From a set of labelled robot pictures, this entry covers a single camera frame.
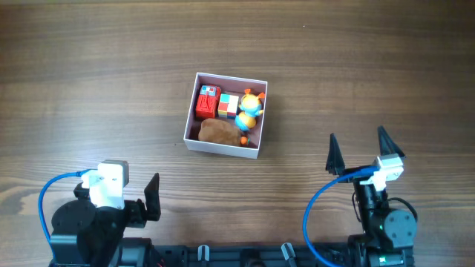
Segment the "multicolour puzzle cube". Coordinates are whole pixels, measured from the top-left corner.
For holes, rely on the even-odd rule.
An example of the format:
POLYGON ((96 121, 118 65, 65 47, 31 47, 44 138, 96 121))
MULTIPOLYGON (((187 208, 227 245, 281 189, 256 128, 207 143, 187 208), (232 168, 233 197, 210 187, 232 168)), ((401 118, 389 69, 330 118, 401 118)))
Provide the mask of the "multicolour puzzle cube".
POLYGON ((234 119, 237 115, 239 96, 222 93, 218 102, 217 112, 220 118, 234 119))

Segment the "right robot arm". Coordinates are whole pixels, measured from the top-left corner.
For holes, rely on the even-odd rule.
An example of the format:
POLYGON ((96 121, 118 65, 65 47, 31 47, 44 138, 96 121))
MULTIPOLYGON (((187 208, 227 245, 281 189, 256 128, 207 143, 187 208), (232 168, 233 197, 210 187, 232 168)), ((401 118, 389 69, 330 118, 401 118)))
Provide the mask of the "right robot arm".
POLYGON ((326 170, 351 183, 353 208, 362 234, 347 239, 346 266, 413 266, 418 230, 415 208, 402 198, 389 198, 386 187, 404 171, 406 158, 384 127, 378 127, 380 154, 370 165, 346 168, 335 134, 330 135, 326 170))

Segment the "brown plush toy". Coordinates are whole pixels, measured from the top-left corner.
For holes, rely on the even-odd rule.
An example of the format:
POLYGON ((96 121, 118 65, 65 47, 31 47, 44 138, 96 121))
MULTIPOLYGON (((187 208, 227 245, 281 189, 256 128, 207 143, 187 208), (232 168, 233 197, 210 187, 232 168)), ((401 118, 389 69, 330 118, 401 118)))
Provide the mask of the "brown plush toy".
POLYGON ((219 119, 203 120, 198 140, 231 146, 247 146, 249 144, 249 138, 240 128, 219 119))

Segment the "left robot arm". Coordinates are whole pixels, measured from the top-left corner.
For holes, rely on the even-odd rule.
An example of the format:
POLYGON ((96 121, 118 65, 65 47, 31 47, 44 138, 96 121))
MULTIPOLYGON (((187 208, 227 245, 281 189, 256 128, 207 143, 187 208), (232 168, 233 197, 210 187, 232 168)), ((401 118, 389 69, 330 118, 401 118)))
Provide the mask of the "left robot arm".
POLYGON ((149 238, 124 238, 126 228, 144 228, 160 219, 160 175, 144 189, 145 201, 126 200, 123 209, 94 205, 89 190, 77 184, 76 199, 56 210, 51 220, 51 266, 164 266, 149 238))

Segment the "orange blue duck toy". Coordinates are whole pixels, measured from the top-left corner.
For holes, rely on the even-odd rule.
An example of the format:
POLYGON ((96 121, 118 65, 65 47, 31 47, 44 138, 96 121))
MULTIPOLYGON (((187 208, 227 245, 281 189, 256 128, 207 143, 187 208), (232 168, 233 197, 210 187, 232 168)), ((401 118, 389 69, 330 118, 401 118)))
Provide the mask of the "orange blue duck toy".
POLYGON ((263 114, 265 96, 265 93, 254 95, 250 88, 245 89, 238 105, 240 113, 235 117, 235 124, 242 131, 250 131, 257 125, 256 118, 263 114))

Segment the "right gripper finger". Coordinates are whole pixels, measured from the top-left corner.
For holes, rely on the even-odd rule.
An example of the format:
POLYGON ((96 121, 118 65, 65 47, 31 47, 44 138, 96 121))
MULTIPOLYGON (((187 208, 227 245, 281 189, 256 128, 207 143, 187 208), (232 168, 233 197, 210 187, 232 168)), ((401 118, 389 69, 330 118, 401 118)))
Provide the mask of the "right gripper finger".
POLYGON ((344 175, 345 169, 346 168, 338 141, 335 134, 331 133, 330 147, 325 170, 328 171, 329 174, 341 176, 344 175))
POLYGON ((390 138, 382 125, 378 127, 377 131, 381 156, 397 154, 400 158, 406 157, 402 149, 390 138))

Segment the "red toy car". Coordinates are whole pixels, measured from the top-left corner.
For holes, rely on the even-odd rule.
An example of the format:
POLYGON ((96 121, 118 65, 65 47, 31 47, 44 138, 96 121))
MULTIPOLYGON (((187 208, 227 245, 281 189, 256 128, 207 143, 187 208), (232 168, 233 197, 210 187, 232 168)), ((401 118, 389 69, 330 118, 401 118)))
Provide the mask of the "red toy car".
POLYGON ((195 107, 198 119, 214 119, 217 113, 221 88, 216 85, 202 85, 195 107))

